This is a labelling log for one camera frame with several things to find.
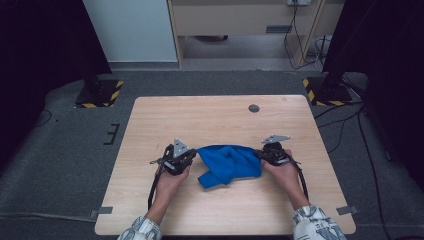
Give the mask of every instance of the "gray tape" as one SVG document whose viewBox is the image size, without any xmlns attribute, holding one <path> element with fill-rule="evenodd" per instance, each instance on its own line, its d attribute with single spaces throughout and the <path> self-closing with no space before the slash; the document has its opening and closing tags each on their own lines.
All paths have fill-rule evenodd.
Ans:
<svg viewBox="0 0 424 240">
<path fill-rule="evenodd" d="M 355 205 L 336 208 L 336 210 L 339 213 L 339 215 L 345 215 L 348 213 L 350 214 L 359 213 L 359 209 Z"/>
<path fill-rule="evenodd" d="M 100 207 L 99 214 L 111 214 L 113 207 Z"/>
</svg>

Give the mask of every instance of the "person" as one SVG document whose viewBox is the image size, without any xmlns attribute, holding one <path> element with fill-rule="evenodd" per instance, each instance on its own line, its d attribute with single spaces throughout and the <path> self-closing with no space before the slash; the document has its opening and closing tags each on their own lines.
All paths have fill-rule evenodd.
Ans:
<svg viewBox="0 0 424 240">
<path fill-rule="evenodd" d="M 298 173 L 291 163 L 273 166 L 262 161 L 263 169 L 271 173 L 280 188 L 287 194 L 293 207 L 294 239 L 303 240 L 346 240 L 339 225 L 324 211 L 312 205 L 299 184 Z M 144 217 L 138 217 L 132 226 L 125 230 L 118 240 L 159 240 L 162 234 L 159 225 L 176 194 L 178 187 L 187 178 L 190 166 L 177 176 L 162 173 L 156 187 L 156 197 Z"/>
</svg>

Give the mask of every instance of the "table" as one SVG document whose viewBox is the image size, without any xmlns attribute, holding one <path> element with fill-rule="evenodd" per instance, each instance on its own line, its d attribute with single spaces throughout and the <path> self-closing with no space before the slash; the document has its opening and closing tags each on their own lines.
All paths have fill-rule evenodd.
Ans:
<svg viewBox="0 0 424 240">
<path fill-rule="evenodd" d="M 255 104 L 258 112 L 249 111 Z M 178 138 L 191 148 L 238 144 L 262 148 L 261 140 L 288 135 L 291 149 L 308 186 L 310 201 L 333 217 L 345 234 L 355 231 L 351 214 L 336 208 L 346 200 L 313 119 L 301 95 L 140 97 L 135 101 L 95 226 L 99 235 L 119 235 L 147 211 L 156 164 Z M 164 235 L 292 234 L 291 205 L 267 172 L 255 179 L 236 180 L 204 190 L 197 178 L 207 171 L 194 158 L 162 222 Z"/>
<path fill-rule="evenodd" d="M 281 0 L 167 0 L 179 65 L 187 36 L 284 34 L 294 7 Z M 311 0 L 299 6 L 287 48 L 297 66 L 304 64 L 314 36 L 332 35 L 345 0 Z"/>
</svg>

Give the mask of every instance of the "folded blue garment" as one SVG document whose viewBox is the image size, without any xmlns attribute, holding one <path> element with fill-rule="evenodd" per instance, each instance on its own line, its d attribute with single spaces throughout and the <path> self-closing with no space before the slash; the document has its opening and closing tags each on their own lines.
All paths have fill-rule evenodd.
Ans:
<svg viewBox="0 0 424 240">
<path fill-rule="evenodd" d="M 260 177 L 261 160 L 254 149 L 238 145 L 211 145 L 198 148 L 209 171 L 198 178 L 204 188 L 229 184 L 234 178 Z"/>
</svg>

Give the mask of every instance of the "white wall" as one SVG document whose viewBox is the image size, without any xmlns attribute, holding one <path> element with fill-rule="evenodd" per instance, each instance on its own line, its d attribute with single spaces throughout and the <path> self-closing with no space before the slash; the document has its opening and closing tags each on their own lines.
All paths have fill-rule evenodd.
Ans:
<svg viewBox="0 0 424 240">
<path fill-rule="evenodd" d="M 177 62 L 166 0 L 83 0 L 109 62 Z"/>
</svg>

